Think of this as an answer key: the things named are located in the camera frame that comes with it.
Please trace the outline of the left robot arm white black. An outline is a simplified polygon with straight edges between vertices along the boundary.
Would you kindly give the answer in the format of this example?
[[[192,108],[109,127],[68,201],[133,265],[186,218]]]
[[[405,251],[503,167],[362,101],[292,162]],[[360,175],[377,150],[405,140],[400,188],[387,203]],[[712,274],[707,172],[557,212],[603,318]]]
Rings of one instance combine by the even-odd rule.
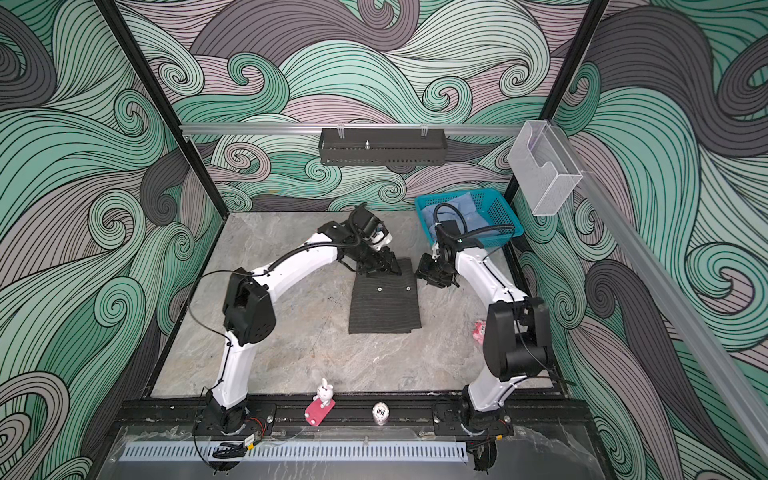
[[[256,345],[275,329],[275,303],[313,272],[349,259],[358,275],[401,275],[389,244],[392,235],[383,220],[366,208],[353,208],[346,220],[329,221],[300,246],[271,263],[253,269],[228,271],[222,305],[224,352],[218,378],[206,394],[205,413],[216,431],[240,432],[246,423],[248,379]]]

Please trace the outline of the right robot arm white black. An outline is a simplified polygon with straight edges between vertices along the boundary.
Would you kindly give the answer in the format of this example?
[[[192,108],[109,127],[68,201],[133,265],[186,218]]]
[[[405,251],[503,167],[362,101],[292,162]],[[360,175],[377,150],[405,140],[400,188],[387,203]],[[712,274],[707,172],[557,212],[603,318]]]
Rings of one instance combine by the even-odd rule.
[[[520,384],[554,372],[550,312],[543,299],[516,286],[491,261],[485,248],[489,234],[513,234],[513,223],[472,228],[457,205],[441,202],[428,211],[434,234],[432,251],[424,254],[417,277],[447,288],[463,278],[487,306],[482,353],[484,367],[462,393],[460,422],[472,435],[487,433],[492,419]]]

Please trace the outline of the dark grey pinstriped shirt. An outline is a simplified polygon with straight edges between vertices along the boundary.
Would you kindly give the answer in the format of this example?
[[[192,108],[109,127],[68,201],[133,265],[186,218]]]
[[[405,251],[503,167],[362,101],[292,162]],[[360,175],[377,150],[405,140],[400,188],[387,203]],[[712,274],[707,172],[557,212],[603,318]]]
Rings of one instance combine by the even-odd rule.
[[[400,258],[400,275],[376,272],[354,282],[349,334],[407,334],[421,329],[418,288],[412,261]]]

